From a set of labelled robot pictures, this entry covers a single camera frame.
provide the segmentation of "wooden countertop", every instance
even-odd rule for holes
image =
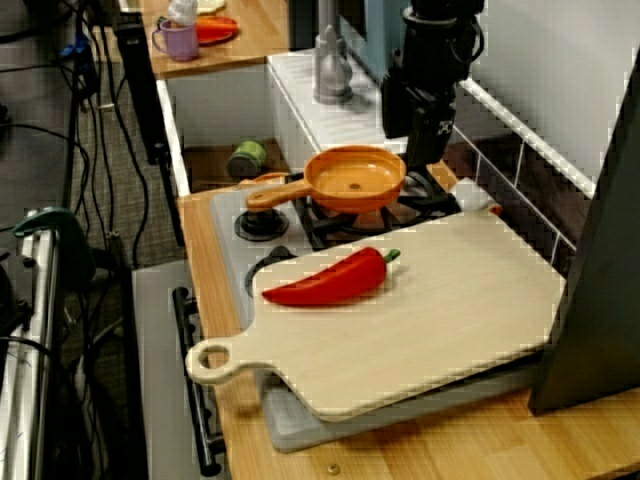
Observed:
[[[288,50],[285,0],[226,0],[216,15],[233,18],[239,25],[236,36],[224,43],[200,47],[200,57],[174,62],[151,43],[151,32],[160,16],[167,16],[170,0],[143,0],[143,22],[151,66],[156,79],[238,68],[265,63],[268,55]]]
[[[446,187],[455,181],[436,167]],[[209,201],[222,190],[179,200],[205,335],[241,331]],[[294,453],[269,440],[253,375],[215,387],[234,480],[612,479],[640,469],[640,390],[534,418],[529,390],[447,410]]]

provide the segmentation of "green pepper stem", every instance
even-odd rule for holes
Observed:
[[[400,250],[398,250],[397,248],[392,248],[389,253],[387,253],[384,257],[382,257],[384,259],[384,263],[389,263],[392,262],[393,260],[395,260],[396,258],[398,258],[400,256]]]

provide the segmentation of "faucet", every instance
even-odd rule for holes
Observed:
[[[335,105],[351,99],[353,76],[347,62],[347,46],[340,35],[336,13],[338,0],[318,2],[318,36],[313,51],[313,96],[320,103]]]

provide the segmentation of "toy stove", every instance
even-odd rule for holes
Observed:
[[[286,181],[298,178],[300,174],[291,175]],[[248,212],[247,196],[269,187],[256,186],[215,195],[210,204],[243,329],[253,321],[251,281],[261,268],[460,211],[455,198],[444,192],[426,170],[409,172],[403,191],[394,202],[361,215],[328,211],[310,197],[265,212]],[[314,417],[275,374],[256,370],[255,378],[271,441],[278,450],[290,452],[530,385],[537,357],[526,357],[340,423]]]

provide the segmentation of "screw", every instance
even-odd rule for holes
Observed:
[[[33,268],[36,264],[36,261],[33,257],[22,257],[22,264],[27,268]]]

